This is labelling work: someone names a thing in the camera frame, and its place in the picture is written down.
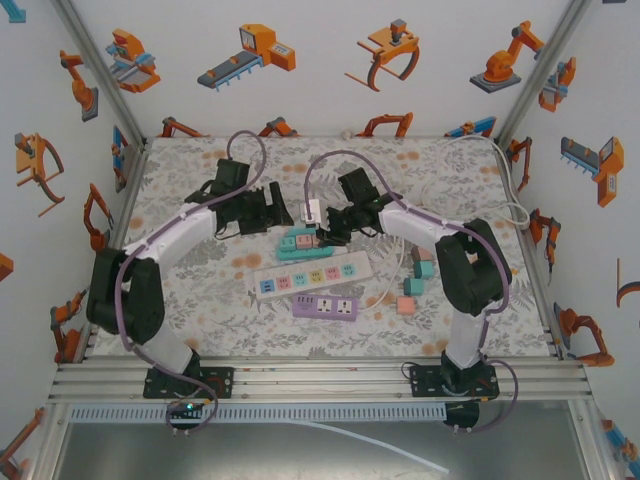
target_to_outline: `white cable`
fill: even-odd
[[[500,158],[502,160],[502,163],[504,164],[504,167],[505,167],[506,172],[507,172],[507,185],[509,187],[507,196],[510,195],[512,197],[511,199],[513,200],[513,202],[507,201],[507,202],[501,203],[499,205],[496,205],[494,207],[481,208],[481,209],[478,209],[478,210],[473,211],[473,212],[467,212],[467,213],[465,213],[463,215],[451,215],[451,214],[446,213],[446,212],[438,212],[438,211],[435,211],[435,209],[433,207],[427,205],[428,202],[425,201],[426,200],[425,194],[426,194],[427,190],[431,187],[431,185],[433,185],[440,178],[440,173],[441,173],[441,170],[442,170],[442,163],[444,162],[444,155],[443,155],[444,149],[449,147],[450,145],[452,145],[454,143],[463,141],[465,139],[482,140],[482,141],[485,141],[485,142],[489,142],[489,144],[493,147],[493,149],[496,152],[498,152],[498,155],[500,156]],[[448,141],[444,145],[442,145],[440,147],[440,149],[438,150],[438,154],[437,154],[437,158],[436,158],[436,174],[433,177],[431,177],[427,181],[427,183],[424,185],[424,187],[422,188],[422,193],[421,193],[422,205],[424,207],[428,206],[428,208],[430,210],[435,211],[435,213],[438,213],[438,214],[440,214],[440,215],[442,215],[444,217],[451,218],[451,219],[466,218],[466,217],[470,217],[470,216],[478,216],[478,215],[484,214],[484,213],[495,212],[495,214],[498,217],[502,218],[503,220],[505,220],[505,221],[507,221],[509,223],[517,225],[518,227],[520,227],[523,230],[526,229],[526,228],[529,228],[529,212],[518,201],[518,195],[516,194],[516,192],[514,190],[513,179],[511,178],[511,173],[509,172],[509,170],[510,170],[509,169],[509,161],[507,160],[507,157],[505,156],[504,152],[502,150],[500,150],[500,148],[492,140],[490,140],[489,138],[482,137],[480,135],[466,135],[466,136],[463,136],[463,137],[456,137],[456,138]],[[514,220],[511,217],[508,217],[506,215],[501,214],[498,210],[502,209],[504,207],[514,207],[514,208],[520,210],[521,212],[523,212],[523,214],[524,214],[524,216],[522,217],[523,220]]]
[[[393,245],[391,245],[391,250],[389,250],[387,252],[387,254],[384,257],[380,258],[380,259],[371,258],[371,256],[367,253],[367,255],[369,256],[369,261],[371,263],[373,263],[374,265],[377,265],[378,263],[386,262],[387,259],[393,254],[393,252],[395,252],[396,247],[398,246],[398,241],[399,240],[400,239],[398,237],[393,237]]]
[[[425,467],[430,469],[437,470],[445,475],[449,475],[449,469],[441,467],[440,465],[430,462],[429,460],[425,460],[422,457],[418,457],[413,453],[409,453],[406,450],[402,450],[401,448],[394,447],[393,445],[389,445],[388,443],[382,442],[380,440],[376,440],[375,438],[365,437],[364,435],[359,435],[357,433],[350,432],[348,430],[343,430],[342,428],[332,427],[330,425],[324,425],[322,423],[314,423],[314,422],[303,422],[298,420],[288,420],[284,423],[290,423],[292,425],[299,425],[301,427],[311,427],[311,428],[319,428],[321,430],[328,430],[330,432],[339,433],[341,435],[345,435],[347,437],[355,438],[356,440],[361,440],[363,442],[370,443],[372,445],[377,445],[378,447],[386,448],[387,450],[391,450],[392,452],[398,453],[404,457],[407,457],[415,462],[418,462]]]
[[[385,289],[384,293],[382,295],[380,295],[380,298],[378,298],[378,300],[376,300],[376,303],[374,303],[370,307],[363,308],[362,310],[360,310],[360,313],[367,312],[369,310],[372,310],[372,309],[376,308],[378,305],[380,305],[380,302],[382,302],[384,300],[384,297],[387,296],[387,293],[389,293],[389,290],[391,290],[391,287],[393,286],[393,283],[396,280],[396,275],[398,275],[398,272],[400,271],[400,268],[402,267],[402,260],[403,259],[404,259],[404,238],[401,238],[400,239],[400,259],[398,260],[398,265],[396,266],[396,269],[391,274],[391,278],[389,279],[389,283],[387,284],[387,288]]]

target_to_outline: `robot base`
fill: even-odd
[[[500,395],[496,369],[478,362],[473,379],[458,388],[447,386],[441,365],[415,365],[409,367],[411,393],[414,397],[469,397],[493,400]]]
[[[200,367],[200,378],[198,379],[213,388],[218,398],[231,398],[233,388],[233,368],[231,367]],[[144,381],[144,391],[142,396],[150,399],[177,400],[180,397],[191,395],[195,390],[195,385],[176,380],[155,368],[147,370],[147,378]],[[200,390],[192,398],[209,398],[209,394]]]
[[[92,88],[93,92],[93,105],[89,110],[82,110],[82,121],[88,122],[92,118],[96,118],[98,116],[98,89]]]
[[[516,83],[520,83],[521,80],[522,79],[514,73],[513,75],[511,75],[511,78],[509,78],[509,80],[505,80],[504,82],[487,82],[484,79],[484,72],[479,73],[478,75],[475,75],[469,79],[469,81],[476,87],[484,90],[487,93],[497,92],[498,90],[510,87],[511,85],[515,85]]]

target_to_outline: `metal floor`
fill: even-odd
[[[505,404],[482,406],[480,422]],[[537,480],[585,478],[565,402],[521,402],[500,427],[454,436],[441,423],[337,423],[450,470],[297,425],[213,425],[191,438],[164,425],[71,425],[55,478],[69,480]]]

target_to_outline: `white power strip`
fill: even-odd
[[[360,251],[258,270],[253,273],[253,285],[258,300],[270,301],[372,276],[367,252]]]

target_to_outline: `teal block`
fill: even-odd
[[[293,240],[295,245],[295,237],[289,237]],[[333,255],[333,247],[322,248],[306,248],[304,250],[285,251],[281,248],[276,250],[276,257],[281,262],[288,262],[292,260],[313,260],[314,258],[326,258]]]
[[[284,237],[280,239],[279,250],[283,252],[292,252],[296,249],[296,237]]]
[[[287,233],[284,234],[285,237],[295,237],[296,235],[316,235],[316,229],[311,227],[293,227]]]
[[[413,271],[416,278],[421,280],[429,280],[433,277],[433,263],[432,262],[416,262],[413,264]]]
[[[402,286],[407,296],[417,297],[424,293],[424,282],[419,278],[405,278]]]

